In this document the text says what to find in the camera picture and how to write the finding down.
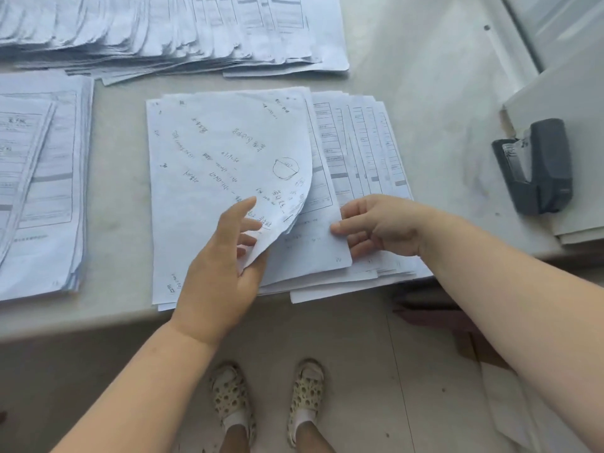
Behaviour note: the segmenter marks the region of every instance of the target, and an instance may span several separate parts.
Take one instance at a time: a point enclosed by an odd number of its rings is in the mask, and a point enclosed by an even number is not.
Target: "forearm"
[[[53,452],[168,451],[214,353],[164,324]]]
[[[604,446],[604,290],[457,217],[431,220],[422,240],[423,260],[495,349]]]

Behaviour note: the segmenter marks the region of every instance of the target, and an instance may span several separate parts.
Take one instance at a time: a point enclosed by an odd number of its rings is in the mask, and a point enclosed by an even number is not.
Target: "sketch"
[[[272,172],[277,178],[288,179],[293,178],[298,172],[300,167],[298,162],[290,157],[281,157],[275,160],[275,165],[272,166]]]

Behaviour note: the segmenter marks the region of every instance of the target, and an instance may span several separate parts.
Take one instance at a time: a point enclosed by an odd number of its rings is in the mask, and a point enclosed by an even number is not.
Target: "black stapler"
[[[573,175],[564,121],[535,122],[522,139],[496,140],[492,146],[518,213],[557,213],[569,203]]]

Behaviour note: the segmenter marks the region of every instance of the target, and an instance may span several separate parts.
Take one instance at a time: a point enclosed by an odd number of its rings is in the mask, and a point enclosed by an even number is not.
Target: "table surface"
[[[0,340],[151,318],[153,248],[144,102],[165,93],[308,86],[383,100],[416,200],[473,221],[539,257],[562,249],[519,217],[490,142],[514,91],[481,0],[341,0],[351,70],[226,80],[220,74],[96,83],[87,270],[77,295],[0,303]]]

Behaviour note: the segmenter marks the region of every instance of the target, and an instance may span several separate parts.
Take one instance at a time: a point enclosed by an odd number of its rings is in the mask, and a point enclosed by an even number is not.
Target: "polka dot sandal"
[[[221,420],[222,429],[227,429],[234,424],[247,422],[249,445],[256,438],[256,421],[254,412],[249,402],[249,391],[243,372],[235,363],[229,362],[218,366],[210,377],[210,391],[214,409]]]
[[[288,420],[288,442],[292,448],[296,446],[295,430],[298,427],[295,420],[296,412],[300,409],[310,410],[315,412],[313,419],[316,419],[323,399],[324,382],[325,373],[317,361],[305,359],[298,364]]]

